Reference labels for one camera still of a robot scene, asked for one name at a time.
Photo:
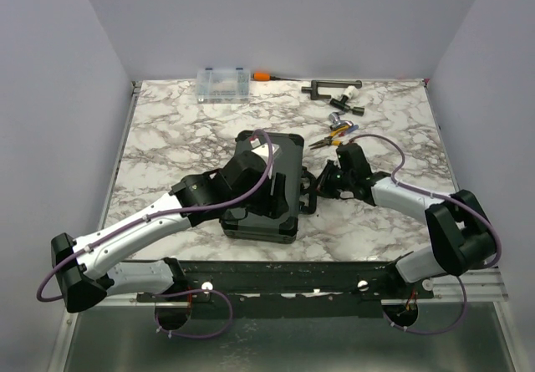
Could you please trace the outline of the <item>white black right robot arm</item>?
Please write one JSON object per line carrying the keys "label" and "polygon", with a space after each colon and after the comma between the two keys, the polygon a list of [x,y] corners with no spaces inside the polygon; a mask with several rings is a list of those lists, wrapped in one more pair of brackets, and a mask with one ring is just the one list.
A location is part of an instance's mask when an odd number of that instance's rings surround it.
{"label": "white black right robot arm", "polygon": [[349,193],[352,199],[395,210],[427,227],[431,244],[396,260],[395,271],[385,276],[390,296],[405,297],[425,278],[459,277],[483,268],[489,257],[500,254],[491,224],[470,191],[433,193],[387,172],[373,172],[356,143],[338,147],[336,154],[338,160],[328,161],[317,179],[318,196],[341,199]]}

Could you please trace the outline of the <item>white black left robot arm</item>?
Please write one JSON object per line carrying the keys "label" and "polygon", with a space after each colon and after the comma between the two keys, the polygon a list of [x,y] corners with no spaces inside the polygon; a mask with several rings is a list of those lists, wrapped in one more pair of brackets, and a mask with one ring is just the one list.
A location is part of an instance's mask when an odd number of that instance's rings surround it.
{"label": "white black left robot arm", "polygon": [[288,202],[285,176],[273,170],[278,145],[260,145],[234,155],[222,168],[185,176],[148,207],[85,236],[61,233],[51,241],[55,278],[69,313],[80,313],[122,293],[159,293],[168,301],[185,291],[177,262],[160,260],[127,268],[144,247],[243,209],[246,215],[277,219]]}

